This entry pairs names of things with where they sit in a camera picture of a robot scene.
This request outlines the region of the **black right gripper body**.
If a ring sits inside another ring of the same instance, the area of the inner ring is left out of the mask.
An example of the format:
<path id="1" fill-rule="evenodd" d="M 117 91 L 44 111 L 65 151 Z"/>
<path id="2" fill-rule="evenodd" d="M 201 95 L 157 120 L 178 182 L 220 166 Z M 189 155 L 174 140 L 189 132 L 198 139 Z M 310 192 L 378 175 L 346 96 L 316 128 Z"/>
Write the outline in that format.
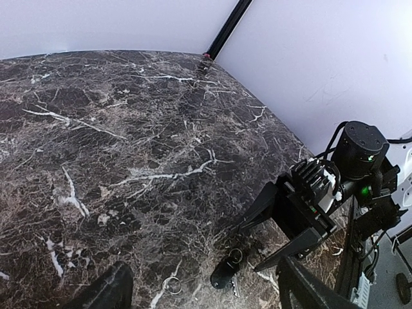
<path id="1" fill-rule="evenodd" d="M 293 240 L 306 229 L 314 228 L 322 239 L 337 230 L 337 224 L 320 208 L 306 203 L 292 183 L 292 177 L 283 173 L 275 182 L 272 218 L 289 240 Z"/>

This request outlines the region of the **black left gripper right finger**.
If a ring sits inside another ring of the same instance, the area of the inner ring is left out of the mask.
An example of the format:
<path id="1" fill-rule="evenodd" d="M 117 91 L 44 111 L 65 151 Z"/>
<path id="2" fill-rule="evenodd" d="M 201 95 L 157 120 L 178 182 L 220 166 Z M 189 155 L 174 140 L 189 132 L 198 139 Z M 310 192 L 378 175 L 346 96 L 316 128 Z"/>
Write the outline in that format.
<path id="1" fill-rule="evenodd" d="M 359 308 L 330 290 L 293 257 L 283 256 L 276 274 L 282 308 L 294 308 L 291 296 L 299 308 Z"/>

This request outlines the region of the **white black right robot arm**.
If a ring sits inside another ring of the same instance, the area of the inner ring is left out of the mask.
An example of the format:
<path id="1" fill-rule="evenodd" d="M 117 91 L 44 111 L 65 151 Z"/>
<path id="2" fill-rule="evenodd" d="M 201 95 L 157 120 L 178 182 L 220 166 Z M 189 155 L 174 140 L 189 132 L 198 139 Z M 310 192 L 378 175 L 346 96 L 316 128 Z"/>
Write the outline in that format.
<path id="1" fill-rule="evenodd" d="M 302 258 L 319 247 L 337 229 L 331 214 L 349 198 L 368 208 L 355 219 L 361 240 L 398 225 L 405 211 L 391 195 L 401 169 L 390 163 L 387 153 L 391 145 L 409 142 L 388 140 L 363 122 L 341 122 L 323 153 L 297 162 L 266 183 L 235 231 L 272 219 L 289 242 L 260 262 L 255 272 L 276 266 L 283 256 Z"/>

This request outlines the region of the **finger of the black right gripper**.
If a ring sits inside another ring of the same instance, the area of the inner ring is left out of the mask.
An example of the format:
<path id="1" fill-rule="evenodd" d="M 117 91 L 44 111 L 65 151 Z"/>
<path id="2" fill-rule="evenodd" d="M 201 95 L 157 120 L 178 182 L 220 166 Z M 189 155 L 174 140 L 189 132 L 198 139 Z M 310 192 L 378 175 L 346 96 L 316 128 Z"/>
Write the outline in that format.
<path id="1" fill-rule="evenodd" d="M 274 183 L 266 183 L 250 208 L 240 219 L 238 230 L 251 229 L 270 219 L 277 192 L 278 188 Z"/>
<path id="2" fill-rule="evenodd" d="M 277 266 L 282 257 L 294 256 L 296 254 L 300 254 L 301 252 L 305 252 L 306 250 L 312 250 L 321 240 L 322 237 L 315 228 L 308 228 L 258 264 L 254 268 L 254 272 L 261 272 L 268 268 Z"/>

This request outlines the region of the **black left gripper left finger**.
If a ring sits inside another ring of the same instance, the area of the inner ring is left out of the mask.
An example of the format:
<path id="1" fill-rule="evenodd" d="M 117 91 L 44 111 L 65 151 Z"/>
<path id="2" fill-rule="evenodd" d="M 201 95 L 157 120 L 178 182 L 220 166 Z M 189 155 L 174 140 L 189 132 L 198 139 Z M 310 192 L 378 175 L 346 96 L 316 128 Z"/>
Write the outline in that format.
<path id="1" fill-rule="evenodd" d="M 131 308 L 133 276 L 129 265 L 117 261 L 63 308 Z"/>

